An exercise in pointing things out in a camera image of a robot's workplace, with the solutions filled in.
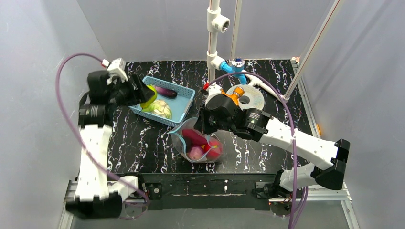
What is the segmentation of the red toy apple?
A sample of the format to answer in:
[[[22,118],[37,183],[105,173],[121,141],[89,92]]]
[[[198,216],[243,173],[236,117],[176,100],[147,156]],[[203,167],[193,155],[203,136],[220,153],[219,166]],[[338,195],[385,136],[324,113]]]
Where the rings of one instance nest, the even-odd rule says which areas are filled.
[[[208,160],[217,160],[222,154],[222,144],[217,140],[210,140],[203,149]]]

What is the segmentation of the clear zip top bag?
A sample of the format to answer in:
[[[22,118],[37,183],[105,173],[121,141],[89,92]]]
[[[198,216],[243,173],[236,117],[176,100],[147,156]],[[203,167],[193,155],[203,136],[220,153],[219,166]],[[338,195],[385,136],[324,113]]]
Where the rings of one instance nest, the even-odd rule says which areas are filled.
[[[223,145],[215,137],[194,129],[197,118],[187,119],[169,132],[173,146],[191,163],[211,163],[223,154]]]

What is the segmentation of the light blue plastic basket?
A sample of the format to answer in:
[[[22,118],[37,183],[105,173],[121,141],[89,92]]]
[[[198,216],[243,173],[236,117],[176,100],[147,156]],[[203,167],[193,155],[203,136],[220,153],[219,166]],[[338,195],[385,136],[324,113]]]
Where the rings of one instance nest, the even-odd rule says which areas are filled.
[[[143,112],[140,105],[130,106],[129,108],[133,113],[148,118],[150,120],[175,127],[185,120],[185,117],[192,105],[195,96],[195,90],[187,88],[181,85],[177,85],[171,82],[167,82],[158,78],[145,76],[143,82],[146,85],[159,86],[167,89],[174,90],[177,93],[177,97],[174,99],[166,98],[160,94],[157,94],[157,100],[165,101],[171,110],[171,119],[159,117],[155,114]]]

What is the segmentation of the pink toy potato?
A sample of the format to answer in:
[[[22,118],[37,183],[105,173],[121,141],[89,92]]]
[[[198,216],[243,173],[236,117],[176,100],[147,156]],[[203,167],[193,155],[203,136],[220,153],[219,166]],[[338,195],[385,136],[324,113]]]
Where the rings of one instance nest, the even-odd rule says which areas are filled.
[[[192,161],[200,160],[205,154],[204,149],[201,146],[192,146],[187,156]]]

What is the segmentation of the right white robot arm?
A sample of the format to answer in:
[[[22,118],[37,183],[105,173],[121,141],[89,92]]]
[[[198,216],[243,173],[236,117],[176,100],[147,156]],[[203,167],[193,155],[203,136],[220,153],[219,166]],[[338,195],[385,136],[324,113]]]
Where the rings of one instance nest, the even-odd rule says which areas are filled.
[[[326,141],[285,125],[256,108],[241,109],[223,95],[215,95],[199,110],[194,129],[211,134],[232,132],[239,138],[268,144],[297,154],[309,163],[277,173],[273,188],[292,192],[299,187],[320,185],[331,190],[343,187],[350,143]]]

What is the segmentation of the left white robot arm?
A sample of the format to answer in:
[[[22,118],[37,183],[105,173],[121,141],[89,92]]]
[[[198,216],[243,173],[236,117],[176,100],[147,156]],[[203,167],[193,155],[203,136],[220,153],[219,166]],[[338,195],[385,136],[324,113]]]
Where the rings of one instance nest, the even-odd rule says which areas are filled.
[[[137,74],[122,76],[107,70],[87,77],[88,92],[79,101],[75,135],[82,146],[73,200],[65,209],[80,219],[119,218],[124,202],[137,193],[149,202],[142,175],[119,176],[107,170],[113,116],[120,106],[148,102],[154,92]]]

